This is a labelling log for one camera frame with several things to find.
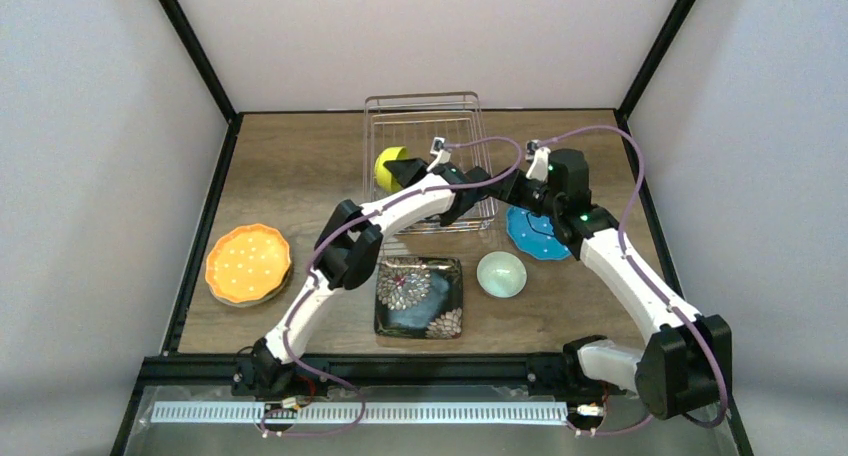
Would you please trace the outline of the yellow green bowl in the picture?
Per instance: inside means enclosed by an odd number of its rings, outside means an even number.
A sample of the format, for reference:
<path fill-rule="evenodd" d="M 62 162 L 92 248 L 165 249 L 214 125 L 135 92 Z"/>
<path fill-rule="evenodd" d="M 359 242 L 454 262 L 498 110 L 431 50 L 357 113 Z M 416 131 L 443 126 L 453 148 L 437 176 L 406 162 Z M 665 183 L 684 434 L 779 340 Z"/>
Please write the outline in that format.
<path fill-rule="evenodd" d="M 405 146 L 387 147 L 380 152 L 374 163 L 374 179 L 380 189 L 388 194 L 402 190 L 402 186 L 386 164 L 406 158 L 407 148 Z"/>

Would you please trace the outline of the metal wire dish rack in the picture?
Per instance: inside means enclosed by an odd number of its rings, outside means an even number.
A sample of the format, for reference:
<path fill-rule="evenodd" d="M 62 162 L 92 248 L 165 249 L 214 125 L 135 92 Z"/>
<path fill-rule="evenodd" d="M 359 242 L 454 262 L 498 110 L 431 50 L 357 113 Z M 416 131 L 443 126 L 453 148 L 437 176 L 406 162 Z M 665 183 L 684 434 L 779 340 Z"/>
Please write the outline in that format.
<path fill-rule="evenodd" d="M 449 143 L 468 143 L 485 138 L 479 97 L 473 91 L 378 95 L 366 98 L 363 119 L 363 199 L 382 199 L 389 192 L 376 179 L 377 156 L 389 147 L 405 147 L 408 157 L 430 159 L 435 137 Z M 451 162 L 463 172 L 479 166 L 492 173 L 489 149 L 479 145 L 453 153 Z M 399 235 L 466 232 L 487 229 L 497 214 L 491 199 L 478 202 L 451 226 L 439 226 L 429 217 L 400 231 Z"/>

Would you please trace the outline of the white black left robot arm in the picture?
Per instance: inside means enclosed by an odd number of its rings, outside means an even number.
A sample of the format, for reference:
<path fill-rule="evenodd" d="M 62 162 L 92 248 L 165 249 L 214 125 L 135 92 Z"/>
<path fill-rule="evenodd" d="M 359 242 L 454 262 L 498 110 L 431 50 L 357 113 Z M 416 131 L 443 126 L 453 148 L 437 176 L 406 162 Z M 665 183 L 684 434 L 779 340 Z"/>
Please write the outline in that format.
<path fill-rule="evenodd" d="M 307 263 L 302 289 L 252 347 L 243 369 L 252 377 L 251 388 L 271 393 L 288 384 L 331 304 L 372 277 L 385 239 L 429 217 L 443 226 L 454 223 L 498 181 L 481 167 L 464 172 L 451 162 L 413 158 L 384 166 L 400 191 L 371 203 L 344 200 L 337 205 Z"/>

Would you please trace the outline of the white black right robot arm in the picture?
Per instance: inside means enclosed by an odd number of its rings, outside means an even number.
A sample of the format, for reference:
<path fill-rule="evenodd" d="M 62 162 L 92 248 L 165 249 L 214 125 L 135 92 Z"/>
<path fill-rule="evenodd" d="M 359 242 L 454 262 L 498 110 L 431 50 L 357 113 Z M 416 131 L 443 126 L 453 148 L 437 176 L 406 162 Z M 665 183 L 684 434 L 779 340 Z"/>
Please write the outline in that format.
<path fill-rule="evenodd" d="M 732 389 L 732 333 L 720 316 L 704 316 L 676 294 L 629 242 L 611 213 L 593 203 L 582 152 L 538 150 L 528 171 L 504 171 L 485 195 L 545 216 L 553 236 L 618 299 L 645 342 L 641 350 L 600 336 L 564 352 L 580 380 L 603 381 L 635 393 L 649 414 L 667 420 L 714 404 L 700 421 L 715 427 L 726 416 Z"/>

